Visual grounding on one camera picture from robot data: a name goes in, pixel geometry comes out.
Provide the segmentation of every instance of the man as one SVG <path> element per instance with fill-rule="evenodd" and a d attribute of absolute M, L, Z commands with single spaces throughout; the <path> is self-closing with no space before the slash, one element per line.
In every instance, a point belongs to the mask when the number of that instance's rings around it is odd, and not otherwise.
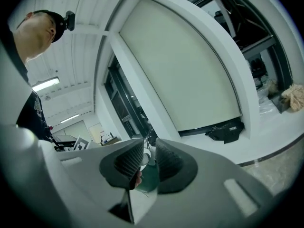
<path fill-rule="evenodd" d="M 29 83 L 25 64 L 45 52 L 51 43 L 58 41 L 65 31 L 64 18 L 48 10 L 28 13 L 11 32 L 6 25 L 1 30 L 0 39 L 16 69 Z M 52 134 L 44 118 L 41 100 L 32 91 L 18 117 L 17 125 L 31 130 L 40 140 L 51 141 Z M 141 172 L 138 172 L 135 187 L 141 183 Z"/>

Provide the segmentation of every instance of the beige fabric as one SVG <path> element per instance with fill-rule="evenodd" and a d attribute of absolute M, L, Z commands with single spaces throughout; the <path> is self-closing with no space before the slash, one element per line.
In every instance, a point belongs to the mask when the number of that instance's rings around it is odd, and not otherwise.
<path fill-rule="evenodd" d="M 295 112 L 304 107 L 304 86 L 293 84 L 282 93 L 282 97 L 290 100 L 290 107 Z"/>

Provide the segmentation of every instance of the black cap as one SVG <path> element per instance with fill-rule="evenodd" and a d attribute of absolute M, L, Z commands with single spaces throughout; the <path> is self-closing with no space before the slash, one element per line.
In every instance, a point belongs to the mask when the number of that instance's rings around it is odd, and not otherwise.
<path fill-rule="evenodd" d="M 55 41 L 58 41 L 62 37 L 63 32 L 66 30 L 66 23 L 64 21 L 64 18 L 60 14 L 57 14 L 57 13 L 54 13 L 54 12 L 51 12 L 51 11 L 48 11 L 48 10 L 38 10 L 38 11 L 35 11 L 34 14 L 35 13 L 40 13 L 40 12 L 47 13 L 55 21 L 55 23 L 56 23 L 56 35 L 55 35 L 54 40 L 52 41 L 52 43 L 55 42 Z"/>

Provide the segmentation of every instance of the fluorescent light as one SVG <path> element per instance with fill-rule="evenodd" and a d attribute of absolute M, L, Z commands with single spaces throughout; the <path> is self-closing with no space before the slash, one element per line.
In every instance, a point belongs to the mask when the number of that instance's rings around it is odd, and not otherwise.
<path fill-rule="evenodd" d="M 43 81 L 39 84 L 33 85 L 33 90 L 37 92 L 37 91 L 45 89 L 47 87 L 59 84 L 59 82 L 60 81 L 59 81 L 58 77 L 50 78 L 50 79 L 48 79 L 46 81 Z"/>
<path fill-rule="evenodd" d="M 77 114 L 77 115 L 75 115 L 75 116 L 71 116 L 70 118 L 67 118 L 67 119 L 63 120 L 63 121 L 60 122 L 60 123 L 61 123 L 61 124 L 62 124 L 62 123 L 65 123 L 66 121 L 71 120 L 71 119 L 73 119 L 73 118 L 75 118 L 75 117 L 78 117 L 78 116 L 79 116 L 79 114 Z"/>

